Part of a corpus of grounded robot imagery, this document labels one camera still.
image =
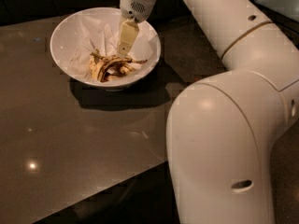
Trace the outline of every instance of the white bowl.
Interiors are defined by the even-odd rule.
[[[146,21],[139,24],[139,35],[129,55],[148,61],[126,77],[108,82],[93,80],[89,71],[89,56],[95,49],[102,55],[116,53],[121,11],[98,7],[75,13],[64,19],[50,39],[50,52],[57,65],[70,77],[93,87],[120,90],[145,77],[157,64],[161,43],[156,31]]]

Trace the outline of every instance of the food scrap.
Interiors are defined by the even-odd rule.
[[[110,81],[116,78],[125,77],[135,71],[130,63],[143,64],[147,60],[136,61],[129,56],[121,58],[117,55],[102,56],[100,51],[95,49],[90,56],[90,69],[92,78],[101,82]]]

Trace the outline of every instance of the black oval hole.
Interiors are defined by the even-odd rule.
[[[232,185],[232,190],[236,192],[248,190],[252,186],[251,180],[244,180]]]
[[[255,15],[251,15],[249,16],[249,21],[254,21],[256,19],[256,16]]]

